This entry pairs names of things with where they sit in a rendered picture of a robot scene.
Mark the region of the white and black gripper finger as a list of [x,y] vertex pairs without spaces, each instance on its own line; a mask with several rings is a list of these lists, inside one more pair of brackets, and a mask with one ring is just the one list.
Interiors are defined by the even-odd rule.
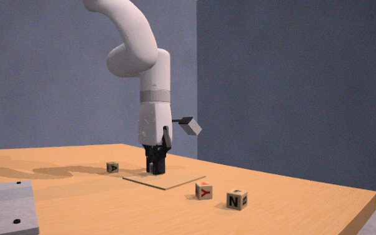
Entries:
[[152,148],[148,145],[143,145],[143,147],[146,150],[145,155],[147,156],[146,157],[146,171],[147,173],[149,173],[149,164],[152,163],[152,159],[154,158],[154,147]]
[[166,126],[164,126],[163,136],[162,136],[162,145],[154,146],[154,158],[152,159],[153,175],[165,174],[166,172],[165,158],[166,158],[166,153],[170,149],[171,149],[171,143],[169,140],[169,135],[167,133]]

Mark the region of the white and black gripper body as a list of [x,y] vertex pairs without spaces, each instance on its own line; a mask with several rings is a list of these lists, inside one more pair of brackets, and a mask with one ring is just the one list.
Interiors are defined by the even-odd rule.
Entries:
[[149,146],[162,144],[163,127],[169,132],[172,142],[172,117],[169,102],[140,102],[138,120],[138,142]]

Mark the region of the tan flat mat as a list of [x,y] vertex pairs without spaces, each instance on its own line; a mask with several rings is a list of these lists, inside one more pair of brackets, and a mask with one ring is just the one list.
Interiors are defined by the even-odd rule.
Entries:
[[149,172],[122,177],[125,180],[153,188],[168,190],[193,181],[206,178],[205,175],[166,169],[165,174],[153,175]]

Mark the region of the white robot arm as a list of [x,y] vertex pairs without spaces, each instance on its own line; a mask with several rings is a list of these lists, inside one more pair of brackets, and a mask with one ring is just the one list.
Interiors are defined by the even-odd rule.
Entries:
[[[82,1],[88,11],[109,17],[124,41],[109,53],[108,70],[121,78],[140,78],[140,103],[170,102],[170,55],[157,48],[143,13],[130,0]],[[193,117],[172,122],[179,122],[188,135],[197,136],[202,130]]]

